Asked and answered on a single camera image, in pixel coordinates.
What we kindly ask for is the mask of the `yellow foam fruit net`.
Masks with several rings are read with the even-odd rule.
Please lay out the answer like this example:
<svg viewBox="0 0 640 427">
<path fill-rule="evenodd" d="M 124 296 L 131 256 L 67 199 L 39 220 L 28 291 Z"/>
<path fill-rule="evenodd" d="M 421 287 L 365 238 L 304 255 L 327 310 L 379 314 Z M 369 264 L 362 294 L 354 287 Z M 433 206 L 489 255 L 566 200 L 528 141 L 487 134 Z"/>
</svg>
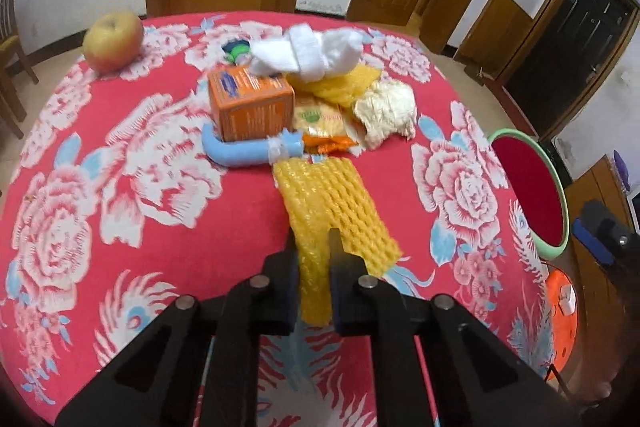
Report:
<svg viewBox="0 0 640 427">
<path fill-rule="evenodd" d="M 330 230 L 340 231 L 345 251 L 362 258 L 375 277 L 382 277 L 402 251 L 349 159 L 311 164 L 291 158 L 274 164 L 272 173 L 298 249 L 300 316 L 324 327 L 332 317 Z"/>
</svg>

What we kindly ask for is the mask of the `small blue green toy figure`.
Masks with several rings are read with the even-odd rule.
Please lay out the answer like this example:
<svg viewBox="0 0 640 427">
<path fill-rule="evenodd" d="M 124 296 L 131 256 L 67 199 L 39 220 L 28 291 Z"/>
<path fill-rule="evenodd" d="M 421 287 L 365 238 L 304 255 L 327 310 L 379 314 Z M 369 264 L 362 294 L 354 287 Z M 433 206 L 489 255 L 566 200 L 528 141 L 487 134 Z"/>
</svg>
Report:
<svg viewBox="0 0 640 427">
<path fill-rule="evenodd" d="M 224 51 L 226 62 L 233 66 L 243 66 L 252 58 L 250 55 L 250 43 L 245 39 L 230 40 L 221 49 Z"/>
</svg>

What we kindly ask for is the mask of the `white cloth sock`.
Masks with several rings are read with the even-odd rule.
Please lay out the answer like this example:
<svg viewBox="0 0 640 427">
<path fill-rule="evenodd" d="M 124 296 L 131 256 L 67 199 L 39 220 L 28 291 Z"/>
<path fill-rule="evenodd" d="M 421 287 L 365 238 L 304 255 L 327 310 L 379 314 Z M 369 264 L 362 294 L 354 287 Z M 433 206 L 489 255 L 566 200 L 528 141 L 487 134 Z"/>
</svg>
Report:
<svg viewBox="0 0 640 427">
<path fill-rule="evenodd" d="M 299 24 L 283 36 L 253 41 L 247 67 L 255 76 L 294 74 L 310 83 L 351 72 L 362 52 L 362 35 L 355 29 L 315 31 Z"/>
</svg>

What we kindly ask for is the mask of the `orange plastic stool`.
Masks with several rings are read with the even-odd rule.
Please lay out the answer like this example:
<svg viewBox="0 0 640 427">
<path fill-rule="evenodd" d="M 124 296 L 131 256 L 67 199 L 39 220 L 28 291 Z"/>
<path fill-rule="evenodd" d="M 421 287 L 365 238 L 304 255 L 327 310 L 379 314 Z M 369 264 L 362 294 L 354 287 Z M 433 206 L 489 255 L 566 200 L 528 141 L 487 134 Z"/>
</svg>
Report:
<svg viewBox="0 0 640 427">
<path fill-rule="evenodd" d="M 546 280 L 551 309 L 553 365 L 558 372 L 564 369 L 575 347 L 578 334 L 578 299 L 568 275 L 552 268 Z"/>
</svg>

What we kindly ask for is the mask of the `red bin with green rim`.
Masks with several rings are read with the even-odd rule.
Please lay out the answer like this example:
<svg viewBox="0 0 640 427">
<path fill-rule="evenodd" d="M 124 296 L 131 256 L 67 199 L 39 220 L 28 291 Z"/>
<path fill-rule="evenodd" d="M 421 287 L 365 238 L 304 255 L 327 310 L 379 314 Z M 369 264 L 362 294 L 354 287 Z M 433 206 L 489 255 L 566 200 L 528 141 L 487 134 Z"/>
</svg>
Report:
<svg viewBox="0 0 640 427">
<path fill-rule="evenodd" d="M 489 144 L 500 160 L 528 222 L 538 255 L 560 257 L 570 236 L 564 188 L 547 153 L 518 129 L 499 129 Z"/>
</svg>

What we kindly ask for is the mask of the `red floral tablecloth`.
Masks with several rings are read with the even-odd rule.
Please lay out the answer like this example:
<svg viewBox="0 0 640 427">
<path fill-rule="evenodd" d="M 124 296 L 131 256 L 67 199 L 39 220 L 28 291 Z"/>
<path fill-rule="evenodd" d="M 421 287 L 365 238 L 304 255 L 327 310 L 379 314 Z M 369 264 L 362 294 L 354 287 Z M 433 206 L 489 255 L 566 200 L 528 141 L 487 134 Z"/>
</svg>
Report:
<svg viewBox="0 0 640 427">
<path fill-rule="evenodd" d="M 149 20 L 137 62 L 102 79 L 78 61 L 44 104 L 1 217 L 1 360 L 45 421 L 172 300 L 223 294 L 283 246 L 288 214 L 270 168 L 213 164 L 201 131 L 224 45 L 298 23 L 273 12 Z M 418 106 L 414 139 L 350 154 L 402 252 L 386 280 L 454 296 L 543 372 L 544 277 L 484 131 L 411 39 L 367 29 L 362 59 Z"/>
</svg>

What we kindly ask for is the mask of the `low wooden cabinet door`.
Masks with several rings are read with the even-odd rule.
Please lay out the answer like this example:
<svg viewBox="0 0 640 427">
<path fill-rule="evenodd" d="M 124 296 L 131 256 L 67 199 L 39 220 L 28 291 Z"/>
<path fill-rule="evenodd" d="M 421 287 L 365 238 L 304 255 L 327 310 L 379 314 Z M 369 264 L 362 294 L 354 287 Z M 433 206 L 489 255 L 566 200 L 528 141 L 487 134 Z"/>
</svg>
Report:
<svg viewBox="0 0 640 427">
<path fill-rule="evenodd" d="M 454 58 L 480 66 L 496 78 L 533 27 L 534 19 L 514 0 L 488 0 Z"/>
</svg>

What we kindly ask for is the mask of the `orange cardboard box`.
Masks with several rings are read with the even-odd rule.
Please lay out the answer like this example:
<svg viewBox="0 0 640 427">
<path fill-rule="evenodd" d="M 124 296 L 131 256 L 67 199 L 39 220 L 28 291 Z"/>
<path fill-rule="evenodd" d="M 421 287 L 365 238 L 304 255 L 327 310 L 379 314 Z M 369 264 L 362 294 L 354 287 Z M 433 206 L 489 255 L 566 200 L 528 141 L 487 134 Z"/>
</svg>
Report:
<svg viewBox="0 0 640 427">
<path fill-rule="evenodd" d="M 266 139 L 292 129 L 295 93 L 281 75 L 259 77 L 245 66 L 226 66 L 211 70 L 207 83 L 222 141 Z"/>
</svg>

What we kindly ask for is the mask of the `yellow snack wrapper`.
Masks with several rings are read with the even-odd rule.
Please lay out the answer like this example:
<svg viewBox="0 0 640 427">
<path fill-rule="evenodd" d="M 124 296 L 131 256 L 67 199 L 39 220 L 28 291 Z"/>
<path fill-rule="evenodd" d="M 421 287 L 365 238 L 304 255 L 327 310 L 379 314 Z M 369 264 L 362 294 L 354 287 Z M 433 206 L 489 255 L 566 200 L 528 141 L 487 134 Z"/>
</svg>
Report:
<svg viewBox="0 0 640 427">
<path fill-rule="evenodd" d="M 343 113 L 314 96 L 296 98 L 292 125 L 303 135 L 304 150 L 308 154 L 346 152 L 357 145 L 347 133 Z"/>
</svg>

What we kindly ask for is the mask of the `wooden chair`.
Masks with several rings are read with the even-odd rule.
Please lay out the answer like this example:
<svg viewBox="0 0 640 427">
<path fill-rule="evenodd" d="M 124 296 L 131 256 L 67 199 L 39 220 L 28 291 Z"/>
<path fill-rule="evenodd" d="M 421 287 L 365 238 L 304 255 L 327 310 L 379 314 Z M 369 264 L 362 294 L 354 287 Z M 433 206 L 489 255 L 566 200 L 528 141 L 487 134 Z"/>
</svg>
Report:
<svg viewBox="0 0 640 427">
<path fill-rule="evenodd" d="M 18 127 L 18 123 L 22 122 L 26 118 L 27 113 L 17 96 L 12 78 L 8 73 L 9 62 L 16 57 L 18 64 L 20 64 L 24 71 L 27 72 L 33 84 L 38 84 L 39 78 L 32 69 L 32 65 L 29 63 L 21 43 L 15 16 L 14 1 L 15 0 L 1 0 L 1 119 L 17 139 L 22 139 L 24 133 L 20 127 Z"/>
</svg>

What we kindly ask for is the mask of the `yellow-red apple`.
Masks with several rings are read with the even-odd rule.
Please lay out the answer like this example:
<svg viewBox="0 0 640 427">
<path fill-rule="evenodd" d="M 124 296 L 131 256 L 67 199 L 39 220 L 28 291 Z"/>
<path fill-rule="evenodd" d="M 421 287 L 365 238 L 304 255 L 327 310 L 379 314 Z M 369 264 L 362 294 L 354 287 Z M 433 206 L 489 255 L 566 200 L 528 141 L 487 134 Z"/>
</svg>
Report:
<svg viewBox="0 0 640 427">
<path fill-rule="evenodd" d="M 111 74 L 123 69 L 140 54 L 142 41 L 142 20 L 134 12 L 114 12 L 100 17 L 88 29 L 82 42 L 82 54 L 97 74 Z"/>
</svg>

